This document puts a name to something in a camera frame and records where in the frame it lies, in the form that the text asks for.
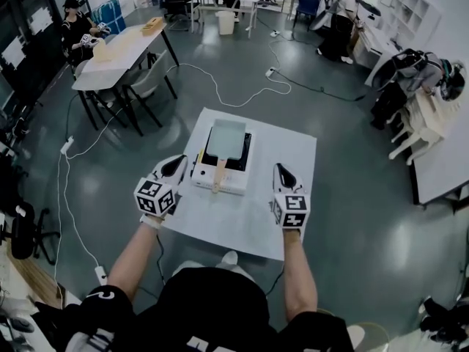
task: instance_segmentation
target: white sneaker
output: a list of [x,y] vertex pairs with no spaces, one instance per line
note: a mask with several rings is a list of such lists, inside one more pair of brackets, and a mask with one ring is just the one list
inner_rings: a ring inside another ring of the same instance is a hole
[[[98,105],[100,108],[102,108],[102,109],[104,108],[104,106],[101,104],[101,102],[99,102],[97,105]],[[107,107],[110,109],[110,108],[112,108],[112,106],[114,105],[114,102],[109,102],[109,103],[107,103],[106,105],[107,105]]]
[[226,263],[227,265],[237,265],[237,252],[230,250],[224,255],[221,262]]
[[343,57],[343,56],[341,56],[341,60],[342,60],[343,62],[346,62],[347,64],[353,64],[353,60],[352,60],[351,58],[349,58],[349,57]]

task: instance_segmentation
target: marker cube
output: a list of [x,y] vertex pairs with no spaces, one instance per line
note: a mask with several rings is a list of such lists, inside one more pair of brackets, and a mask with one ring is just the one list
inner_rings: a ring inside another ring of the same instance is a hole
[[272,212],[276,223],[287,230],[303,230],[311,212],[309,194],[282,194],[273,196]]
[[139,210],[153,216],[164,215],[175,203],[170,185],[145,177],[140,179],[133,196]]

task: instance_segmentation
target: trash can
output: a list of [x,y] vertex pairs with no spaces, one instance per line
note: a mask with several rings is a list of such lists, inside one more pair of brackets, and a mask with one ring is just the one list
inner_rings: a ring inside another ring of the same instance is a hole
[[215,15],[218,17],[220,35],[233,34],[233,30],[235,29],[235,12],[221,10],[215,13]]

